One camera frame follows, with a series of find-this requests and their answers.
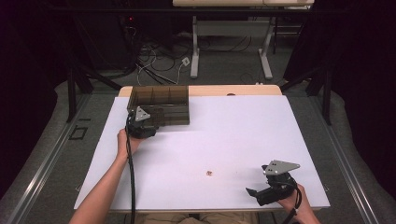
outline black handheld device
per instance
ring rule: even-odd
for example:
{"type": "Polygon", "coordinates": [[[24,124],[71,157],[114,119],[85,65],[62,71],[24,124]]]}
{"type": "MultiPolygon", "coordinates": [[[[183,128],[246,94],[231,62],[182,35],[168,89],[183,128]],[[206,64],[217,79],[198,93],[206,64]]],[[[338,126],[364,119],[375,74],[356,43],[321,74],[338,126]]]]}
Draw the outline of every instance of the black handheld device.
{"type": "Polygon", "coordinates": [[[154,136],[158,127],[146,126],[145,121],[151,118],[140,106],[136,110],[132,110],[126,121],[126,131],[133,138],[143,139],[154,136]]]}
{"type": "Polygon", "coordinates": [[[247,193],[255,197],[260,206],[285,199],[297,189],[297,183],[289,171],[299,167],[300,165],[295,163],[271,161],[269,165],[262,166],[270,188],[261,191],[247,188],[247,193]]]}

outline white cable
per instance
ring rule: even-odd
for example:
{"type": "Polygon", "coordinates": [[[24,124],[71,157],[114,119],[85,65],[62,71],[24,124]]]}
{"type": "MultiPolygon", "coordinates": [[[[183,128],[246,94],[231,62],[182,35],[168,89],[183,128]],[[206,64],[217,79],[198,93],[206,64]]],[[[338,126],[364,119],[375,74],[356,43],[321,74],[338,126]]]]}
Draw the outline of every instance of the white cable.
{"type": "Polygon", "coordinates": [[[157,54],[155,53],[155,51],[154,51],[154,50],[151,50],[150,52],[153,52],[153,53],[154,53],[154,59],[151,60],[151,63],[149,63],[149,64],[147,64],[147,65],[145,65],[145,66],[143,66],[143,67],[139,67],[139,71],[137,72],[137,74],[140,74],[140,72],[143,70],[143,68],[149,67],[150,65],[154,64],[155,61],[157,60],[157,54]]]}
{"type": "Polygon", "coordinates": [[[137,75],[136,75],[136,80],[137,80],[137,83],[139,84],[139,86],[141,86],[142,84],[140,83],[140,80],[139,80],[139,73],[137,73],[137,75]]]}
{"type": "Polygon", "coordinates": [[[133,36],[136,35],[136,28],[134,28],[134,27],[132,27],[132,26],[126,26],[125,28],[133,30],[133,31],[134,31],[133,36]]]}
{"type": "Polygon", "coordinates": [[[183,66],[183,63],[180,65],[180,67],[178,68],[178,71],[177,71],[177,82],[176,82],[176,84],[178,84],[178,81],[180,80],[180,69],[181,69],[181,66],[183,66]]]}
{"type": "Polygon", "coordinates": [[[170,81],[172,81],[172,82],[174,82],[175,84],[177,84],[174,80],[172,80],[172,79],[170,79],[170,78],[167,78],[167,77],[164,77],[164,76],[161,76],[160,74],[157,74],[157,73],[154,73],[157,77],[162,77],[162,78],[164,78],[164,79],[168,79],[168,80],[170,80],[170,81]]]}

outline dark background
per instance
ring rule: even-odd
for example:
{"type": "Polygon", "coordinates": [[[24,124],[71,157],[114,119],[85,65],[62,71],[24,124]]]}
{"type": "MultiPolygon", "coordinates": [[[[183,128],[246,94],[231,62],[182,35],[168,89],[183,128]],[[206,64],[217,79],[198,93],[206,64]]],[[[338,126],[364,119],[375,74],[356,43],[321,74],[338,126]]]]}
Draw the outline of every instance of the dark background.
{"type": "MultiPolygon", "coordinates": [[[[359,17],[349,16],[342,21],[331,17],[308,20],[284,78],[293,80],[312,67],[329,65],[332,89],[345,100],[357,150],[378,182],[396,198],[393,181],[396,177],[393,163],[396,159],[396,36],[392,32],[396,7],[389,1],[364,1],[360,7],[353,7],[357,2],[363,1],[316,1],[314,9],[350,9],[358,12],[359,17]]],[[[65,1],[52,3],[67,5],[65,1]]],[[[69,15],[49,17],[36,1],[21,0],[2,1],[0,19],[3,107],[0,193],[3,196],[50,119],[57,99],[54,88],[66,80],[69,64],[50,25],[59,24],[57,34],[66,40],[67,47],[80,62],[93,69],[128,66],[131,55],[114,18],[101,23],[97,15],[81,15],[84,28],[96,34],[87,37],[79,21],[69,15]],[[95,41],[99,49],[93,49],[90,41],[95,41]]],[[[184,28],[175,20],[165,23],[164,27],[171,28],[173,33],[184,28]]],[[[163,44],[172,44],[167,41],[163,40],[163,44]]]]}

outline table leg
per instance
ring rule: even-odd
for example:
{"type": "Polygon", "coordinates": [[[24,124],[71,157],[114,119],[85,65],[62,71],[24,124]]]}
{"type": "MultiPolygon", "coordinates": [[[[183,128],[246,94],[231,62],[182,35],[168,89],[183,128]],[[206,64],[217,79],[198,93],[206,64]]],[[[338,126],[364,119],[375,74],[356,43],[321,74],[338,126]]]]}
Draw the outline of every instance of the table leg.
{"type": "Polygon", "coordinates": [[[192,17],[192,60],[191,60],[191,78],[198,77],[198,60],[199,60],[199,49],[198,49],[198,34],[197,34],[197,18],[192,17]]]}
{"type": "Polygon", "coordinates": [[[264,72],[266,79],[273,78],[270,64],[268,63],[268,59],[267,59],[267,52],[268,52],[268,48],[270,46],[273,29],[274,29],[273,18],[270,18],[270,20],[268,22],[267,35],[265,37],[262,48],[259,49],[260,59],[262,61],[262,71],[264,72]]]}

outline white table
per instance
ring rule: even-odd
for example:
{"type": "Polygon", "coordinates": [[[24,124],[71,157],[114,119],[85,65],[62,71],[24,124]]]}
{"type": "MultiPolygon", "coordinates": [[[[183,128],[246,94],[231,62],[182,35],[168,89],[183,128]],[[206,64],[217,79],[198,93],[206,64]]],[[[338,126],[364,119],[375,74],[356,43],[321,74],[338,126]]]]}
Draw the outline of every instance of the white table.
{"type": "MultiPolygon", "coordinates": [[[[116,156],[116,134],[125,125],[128,100],[115,98],[75,208],[116,156]]],[[[160,128],[134,154],[137,212],[280,208],[277,203],[260,207],[245,189],[269,187],[261,166],[271,160],[300,164],[290,174],[305,186],[311,205],[330,206],[285,96],[191,96],[190,117],[190,125],[160,128]]],[[[110,209],[128,211],[130,201],[126,166],[110,209]]]]}
{"type": "MultiPolygon", "coordinates": [[[[306,7],[314,0],[173,0],[175,7],[306,7]]],[[[198,21],[192,17],[191,77],[198,77],[199,35],[264,36],[259,56],[266,79],[272,79],[267,52],[274,30],[274,20],[268,21],[198,21]]]]}

